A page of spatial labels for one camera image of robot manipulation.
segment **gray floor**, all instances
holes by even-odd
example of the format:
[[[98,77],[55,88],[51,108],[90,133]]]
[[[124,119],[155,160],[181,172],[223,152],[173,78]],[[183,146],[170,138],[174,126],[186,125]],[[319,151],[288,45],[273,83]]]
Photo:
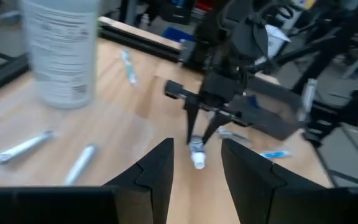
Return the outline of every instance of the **gray floor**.
[[[112,9],[116,8],[116,3],[110,6]],[[192,33],[196,22],[192,23],[192,26],[181,26],[177,24],[170,24],[161,19],[156,19],[153,25],[149,27],[149,31],[161,34],[168,26],[173,26],[177,29],[181,29],[187,33]],[[301,39],[294,39],[287,50],[296,49],[301,46]],[[22,32],[15,29],[7,29],[0,27],[0,52],[6,55],[16,57],[25,52]],[[353,85],[343,85],[341,82],[341,75],[343,70],[338,66],[331,65],[327,68],[319,78],[318,91],[324,101],[329,103],[340,105],[346,101],[341,98],[330,96],[332,91],[350,92]],[[292,87],[292,85],[301,76],[300,69],[294,63],[288,63],[282,67],[277,73],[277,78],[285,87]],[[358,145],[358,130],[356,128],[344,125],[344,130],[354,139],[354,142]],[[347,175],[351,175],[358,178],[358,150],[346,137],[343,129],[337,129],[331,136],[324,140],[324,145],[319,149],[323,155],[324,160],[328,164],[328,168],[337,170]],[[346,181],[339,177],[335,177],[336,182],[340,186],[355,186],[352,182]]]

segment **plastic bottle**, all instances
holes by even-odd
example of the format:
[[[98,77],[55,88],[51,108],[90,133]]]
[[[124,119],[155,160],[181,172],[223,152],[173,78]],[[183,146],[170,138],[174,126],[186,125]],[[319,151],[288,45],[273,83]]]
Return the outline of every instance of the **plastic bottle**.
[[[205,149],[203,138],[201,136],[192,136],[189,143],[191,152],[191,160],[196,169],[203,169],[205,167]]]
[[[36,87],[47,104],[79,108],[93,98],[100,0],[21,0]]]

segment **wooden table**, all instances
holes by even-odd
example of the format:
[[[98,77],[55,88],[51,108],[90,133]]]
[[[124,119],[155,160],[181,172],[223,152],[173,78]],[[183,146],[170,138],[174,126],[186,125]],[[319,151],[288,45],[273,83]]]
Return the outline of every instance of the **wooden table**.
[[[142,32],[118,22],[112,26]],[[177,43],[163,40],[179,47]],[[91,141],[100,150],[78,185],[101,185],[112,179],[167,137],[175,139],[175,172],[168,223],[239,223],[224,177],[221,141],[214,135],[206,145],[203,170],[196,170],[185,144],[186,116],[183,101],[164,96],[167,79],[196,91],[202,76],[143,52],[130,50],[138,86],[132,86],[124,71],[120,50],[125,47],[99,39],[97,97],[78,110],[58,110],[43,105],[35,95],[31,72],[0,90],[0,152],[46,128],[56,131],[54,141],[19,162],[0,166],[1,185],[59,185],[70,167]],[[272,77],[260,75],[273,82]],[[195,133],[203,133],[206,113],[198,116]],[[285,144],[292,157],[275,162],[323,186],[331,184],[301,130],[280,142],[252,128],[228,125],[252,140],[260,152]]]

